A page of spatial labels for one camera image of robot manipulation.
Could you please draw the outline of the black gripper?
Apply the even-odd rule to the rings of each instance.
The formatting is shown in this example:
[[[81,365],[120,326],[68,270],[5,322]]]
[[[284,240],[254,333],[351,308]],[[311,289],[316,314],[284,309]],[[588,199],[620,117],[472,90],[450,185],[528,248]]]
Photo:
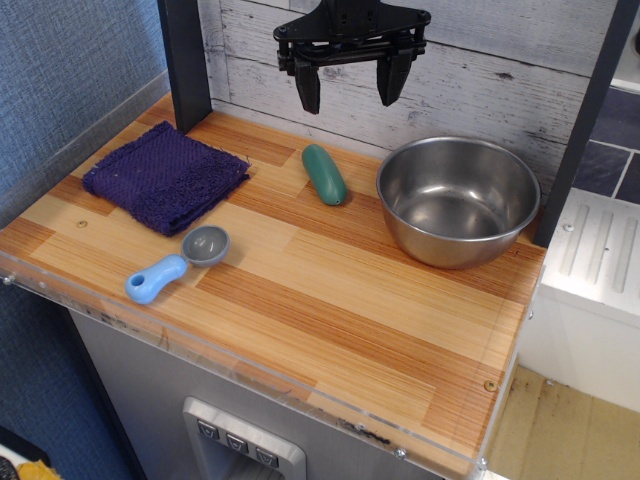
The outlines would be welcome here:
[[[310,13],[278,26],[278,66],[293,74],[303,109],[320,111],[318,70],[377,62],[377,88],[388,107],[402,93],[413,61],[425,51],[431,14],[383,1],[322,1]]]

